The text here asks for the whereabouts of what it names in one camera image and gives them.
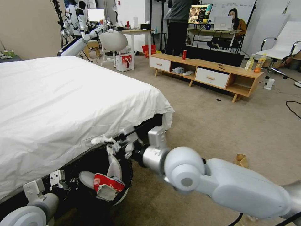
wooden tv stand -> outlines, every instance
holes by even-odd
[[[257,88],[259,78],[264,74],[263,72],[255,73],[254,71],[245,71],[245,69],[241,67],[199,59],[182,60],[179,56],[162,53],[153,54],[150,57],[150,65],[156,69],[155,76],[157,76],[158,70],[161,70],[190,79],[189,86],[192,85],[193,81],[196,81],[227,90],[234,93],[233,103],[243,96],[249,97]],[[185,76],[172,72],[171,70],[176,67],[183,67],[185,71],[192,70],[194,73]]]

plastic bottle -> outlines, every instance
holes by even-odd
[[[250,71],[252,70],[253,64],[254,64],[254,58],[255,58],[255,54],[253,53],[251,58],[247,61],[246,67],[245,67],[245,71]]]
[[[267,54],[264,53],[264,54],[262,55],[262,57],[259,58],[258,63],[257,63],[257,65],[256,65],[256,68],[255,68],[254,72],[259,73],[259,72],[261,71],[261,68],[262,68],[264,62],[265,62],[266,59],[267,59],[266,55],[267,55]]]

mattress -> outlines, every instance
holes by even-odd
[[[153,86],[83,59],[48,57],[0,64],[0,199],[115,135],[173,108]]]

monitor screen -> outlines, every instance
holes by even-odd
[[[212,4],[192,5],[189,12],[189,24],[207,24]]]
[[[105,19],[104,9],[88,9],[88,19],[91,22],[99,22]]]

red can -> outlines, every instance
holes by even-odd
[[[187,50],[184,50],[184,51],[183,51],[182,60],[186,60],[186,54],[187,54]]]

